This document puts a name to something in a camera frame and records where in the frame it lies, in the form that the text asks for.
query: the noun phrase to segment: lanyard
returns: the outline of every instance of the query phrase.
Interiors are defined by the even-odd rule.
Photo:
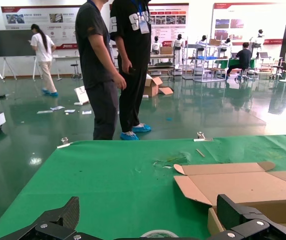
[[[87,0],[87,2],[90,3],[91,5],[93,5],[99,11],[98,7],[94,4],[94,2],[92,0]]]
[[[132,3],[137,7],[137,2],[135,0],[131,0]],[[143,11],[142,11],[142,4],[141,4],[141,0],[138,0],[138,11],[139,11],[139,15],[143,16]]]

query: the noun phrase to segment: white table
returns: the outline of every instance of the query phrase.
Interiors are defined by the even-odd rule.
[[[57,75],[58,75],[57,81],[59,81],[59,80],[61,80],[62,78],[59,76],[58,62],[63,62],[63,61],[79,61],[79,60],[80,60],[80,57],[79,57],[79,56],[54,56],[53,59],[55,59],[56,69],[57,69]]]

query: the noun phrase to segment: black robotic claw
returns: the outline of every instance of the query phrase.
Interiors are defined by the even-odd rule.
[[[100,240],[75,231],[79,222],[79,213],[79,198],[74,196],[64,207],[44,212],[31,225],[0,240]],[[224,194],[217,196],[217,215],[228,230],[211,236],[207,240],[286,240],[286,227],[272,222],[255,208],[235,204]],[[196,239],[179,237],[179,240]]]

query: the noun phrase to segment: beige pants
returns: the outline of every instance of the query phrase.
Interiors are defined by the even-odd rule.
[[[41,69],[43,72],[43,80],[44,80],[45,88],[51,93],[56,93],[57,90],[55,88],[55,85],[53,83],[53,79],[51,76],[52,62],[51,61],[40,61],[39,65],[41,66]]]

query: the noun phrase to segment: black pants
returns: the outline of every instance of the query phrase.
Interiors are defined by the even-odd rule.
[[[127,87],[122,91],[119,98],[119,119],[122,126],[122,132],[130,132],[134,126],[140,122],[138,119],[139,107],[144,94],[146,82],[147,65],[139,69],[136,66],[135,72],[131,75],[122,71],[122,61],[118,58],[119,73],[126,81]]]
[[[113,81],[86,89],[95,114],[94,140],[112,140],[117,123],[118,96]]]
[[[243,67],[243,66],[240,65],[240,64],[231,65],[231,66],[229,66],[229,68],[228,68],[228,70],[227,70],[227,74],[230,74],[233,69],[242,69],[242,70],[245,70],[245,69],[247,69],[247,68],[246,68],[246,67]]]

